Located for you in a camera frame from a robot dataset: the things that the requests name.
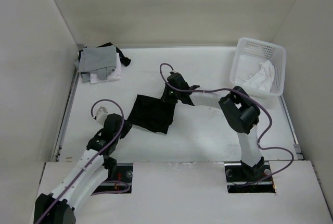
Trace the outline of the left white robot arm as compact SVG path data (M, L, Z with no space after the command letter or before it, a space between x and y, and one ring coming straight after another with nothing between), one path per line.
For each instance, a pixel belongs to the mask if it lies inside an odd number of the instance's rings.
M129 185L117 176L117 161L111 157L118 141L132 124L118 114L104 115L101 128L88 142L83 155L69 174L49 194L40 194L34 207L34 223L76 223L76 214L105 181Z

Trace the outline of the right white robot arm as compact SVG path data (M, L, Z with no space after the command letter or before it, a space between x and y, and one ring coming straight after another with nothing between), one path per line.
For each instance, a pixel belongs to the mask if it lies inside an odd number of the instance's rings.
M198 85L189 86L183 76L171 71L167 77L162 100L176 104L182 102L190 106L207 106L220 109L229 126L237 133L241 148L241 174L247 180L254 180L260 174L264 158L257 146L259 107L251 100L246 91L235 86L224 94L222 91L208 93L195 92Z

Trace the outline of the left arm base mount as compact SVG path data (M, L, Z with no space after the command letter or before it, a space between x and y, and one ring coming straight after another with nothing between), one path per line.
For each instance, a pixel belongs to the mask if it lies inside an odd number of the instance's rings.
M132 191L133 164L118 163L116 159L109 157L103 166L108 170L108 176L93 192L93 195L129 194Z

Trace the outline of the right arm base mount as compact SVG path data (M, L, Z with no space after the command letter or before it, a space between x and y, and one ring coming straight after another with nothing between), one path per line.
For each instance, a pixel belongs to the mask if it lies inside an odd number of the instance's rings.
M259 181L271 174L269 162L265 162L256 175L247 175L241 163L225 163L225 176L228 193L275 193L272 177Z

